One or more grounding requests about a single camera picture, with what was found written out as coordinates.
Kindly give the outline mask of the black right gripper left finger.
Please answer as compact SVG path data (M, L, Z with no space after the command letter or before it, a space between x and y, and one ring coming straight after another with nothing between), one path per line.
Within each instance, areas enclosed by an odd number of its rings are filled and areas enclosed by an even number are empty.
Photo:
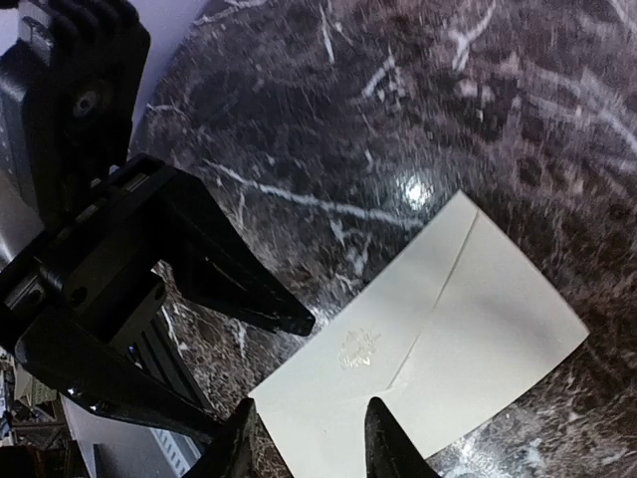
M256 423L255 401L244 398L213 438L206 452L183 477L256 477L253 462Z

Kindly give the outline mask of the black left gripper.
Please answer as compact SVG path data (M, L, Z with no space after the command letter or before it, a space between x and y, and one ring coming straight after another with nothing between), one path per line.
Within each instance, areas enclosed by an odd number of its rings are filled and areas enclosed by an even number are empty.
M300 337L316 323L200 179L143 157L90 216L38 238L3 270L1 346L94 415L209 442L221 423L111 348L127 348L160 309L160 261L195 304ZM46 309L69 320L36 321Z

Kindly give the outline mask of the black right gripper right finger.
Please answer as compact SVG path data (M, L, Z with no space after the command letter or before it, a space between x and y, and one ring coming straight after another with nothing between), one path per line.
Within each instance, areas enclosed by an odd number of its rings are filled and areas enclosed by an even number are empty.
M367 478L439 478L421 456L379 397L373 397L364 419Z

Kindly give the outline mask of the cream paper envelope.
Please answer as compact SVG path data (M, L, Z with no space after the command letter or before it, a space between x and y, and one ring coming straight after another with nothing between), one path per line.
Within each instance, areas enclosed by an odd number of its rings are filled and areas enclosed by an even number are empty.
M361 477L372 398L431 456L522 396L587 335L544 275L457 193L252 397L294 476Z

